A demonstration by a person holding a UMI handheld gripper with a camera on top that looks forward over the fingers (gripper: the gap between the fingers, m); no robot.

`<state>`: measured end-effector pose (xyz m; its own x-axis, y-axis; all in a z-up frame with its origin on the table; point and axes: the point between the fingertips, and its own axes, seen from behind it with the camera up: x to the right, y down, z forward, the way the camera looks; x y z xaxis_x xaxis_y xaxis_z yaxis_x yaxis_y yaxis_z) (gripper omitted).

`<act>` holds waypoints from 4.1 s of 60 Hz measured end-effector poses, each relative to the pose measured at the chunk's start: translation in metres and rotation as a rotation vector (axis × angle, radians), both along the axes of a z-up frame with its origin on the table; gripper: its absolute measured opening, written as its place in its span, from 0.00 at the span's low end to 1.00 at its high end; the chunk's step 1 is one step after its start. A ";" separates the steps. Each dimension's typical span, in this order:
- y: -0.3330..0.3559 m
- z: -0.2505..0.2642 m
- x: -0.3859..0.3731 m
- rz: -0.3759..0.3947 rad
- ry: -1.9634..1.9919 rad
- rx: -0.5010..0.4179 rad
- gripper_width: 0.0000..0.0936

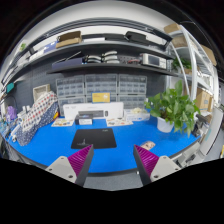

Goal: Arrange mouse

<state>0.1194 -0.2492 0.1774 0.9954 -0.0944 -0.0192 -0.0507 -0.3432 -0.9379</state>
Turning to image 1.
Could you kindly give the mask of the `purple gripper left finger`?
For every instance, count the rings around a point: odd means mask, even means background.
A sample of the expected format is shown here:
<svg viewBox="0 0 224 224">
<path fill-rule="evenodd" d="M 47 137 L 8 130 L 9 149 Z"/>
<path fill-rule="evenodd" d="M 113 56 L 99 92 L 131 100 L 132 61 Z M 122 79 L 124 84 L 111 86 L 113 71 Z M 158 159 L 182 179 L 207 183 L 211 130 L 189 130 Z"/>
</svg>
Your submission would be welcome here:
<svg viewBox="0 0 224 224">
<path fill-rule="evenodd" d="M 94 148 L 92 145 L 89 145 L 69 157 L 60 156 L 46 168 L 46 171 L 76 185 L 83 186 L 93 155 Z"/>
</svg>

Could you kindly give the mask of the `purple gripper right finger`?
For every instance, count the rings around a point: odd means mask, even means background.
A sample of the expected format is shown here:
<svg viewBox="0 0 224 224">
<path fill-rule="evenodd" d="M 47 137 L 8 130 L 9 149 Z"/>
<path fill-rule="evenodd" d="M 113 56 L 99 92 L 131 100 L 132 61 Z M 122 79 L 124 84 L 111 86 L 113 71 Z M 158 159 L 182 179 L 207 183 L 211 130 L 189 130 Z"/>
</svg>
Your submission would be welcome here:
<svg viewBox="0 0 224 224">
<path fill-rule="evenodd" d="M 134 146 L 133 155 L 143 185 L 150 184 L 180 170 L 180 167 L 169 157 L 159 157 L 141 146 Z"/>
</svg>

